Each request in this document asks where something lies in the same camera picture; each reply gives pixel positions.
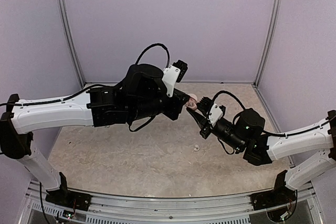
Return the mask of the pink earbud charging case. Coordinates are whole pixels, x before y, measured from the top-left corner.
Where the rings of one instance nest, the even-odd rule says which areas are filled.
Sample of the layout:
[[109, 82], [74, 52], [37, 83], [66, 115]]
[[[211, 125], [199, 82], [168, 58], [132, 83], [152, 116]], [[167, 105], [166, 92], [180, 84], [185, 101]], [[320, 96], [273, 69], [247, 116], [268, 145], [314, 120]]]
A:
[[190, 98], [186, 102], [185, 106], [193, 111], [197, 110], [197, 96], [193, 93], [189, 94]]

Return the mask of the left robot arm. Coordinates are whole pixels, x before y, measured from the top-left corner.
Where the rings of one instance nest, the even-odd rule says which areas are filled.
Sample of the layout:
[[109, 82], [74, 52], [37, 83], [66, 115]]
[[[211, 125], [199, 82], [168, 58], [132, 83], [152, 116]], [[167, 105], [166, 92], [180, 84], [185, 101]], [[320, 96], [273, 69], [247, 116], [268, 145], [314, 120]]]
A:
[[163, 70], [134, 64], [114, 86], [94, 84], [68, 97], [41, 100], [24, 100], [12, 94], [1, 116], [1, 151], [21, 162], [60, 204], [69, 205], [74, 195], [66, 178], [38, 153], [33, 132], [64, 126], [132, 125], [140, 119], [151, 122], [159, 114], [175, 121], [189, 100], [175, 88], [186, 71], [183, 61]]

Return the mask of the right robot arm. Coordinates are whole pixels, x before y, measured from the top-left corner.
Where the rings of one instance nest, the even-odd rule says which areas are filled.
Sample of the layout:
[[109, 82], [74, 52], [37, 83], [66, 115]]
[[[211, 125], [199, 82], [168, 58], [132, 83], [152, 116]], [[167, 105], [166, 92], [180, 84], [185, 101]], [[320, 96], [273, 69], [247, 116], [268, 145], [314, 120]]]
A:
[[224, 106], [204, 97], [187, 111], [199, 126], [202, 138], [215, 135], [222, 146], [230, 146], [235, 154], [242, 153], [244, 160], [254, 166], [316, 151], [303, 163], [277, 175], [273, 189], [268, 191], [273, 205], [281, 204], [303, 184], [335, 167], [335, 110], [311, 126], [278, 134], [265, 131], [265, 119], [252, 108], [243, 109], [230, 122], [224, 118]]

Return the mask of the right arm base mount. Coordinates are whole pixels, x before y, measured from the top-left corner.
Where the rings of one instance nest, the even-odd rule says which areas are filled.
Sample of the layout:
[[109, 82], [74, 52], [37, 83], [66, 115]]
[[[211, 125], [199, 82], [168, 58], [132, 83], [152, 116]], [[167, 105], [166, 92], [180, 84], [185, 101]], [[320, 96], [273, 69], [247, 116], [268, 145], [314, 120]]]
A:
[[277, 175], [273, 189], [250, 195], [254, 210], [280, 206], [296, 200], [296, 191], [286, 187], [285, 176], [287, 172], [284, 170]]

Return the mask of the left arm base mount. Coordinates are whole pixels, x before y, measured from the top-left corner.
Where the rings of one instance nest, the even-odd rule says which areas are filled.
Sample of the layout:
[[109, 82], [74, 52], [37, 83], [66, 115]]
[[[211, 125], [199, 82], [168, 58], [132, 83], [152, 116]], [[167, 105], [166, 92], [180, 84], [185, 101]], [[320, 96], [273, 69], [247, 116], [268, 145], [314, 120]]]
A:
[[60, 172], [60, 186], [57, 190], [46, 190], [46, 201], [73, 210], [88, 211], [92, 196], [68, 189], [65, 175]]

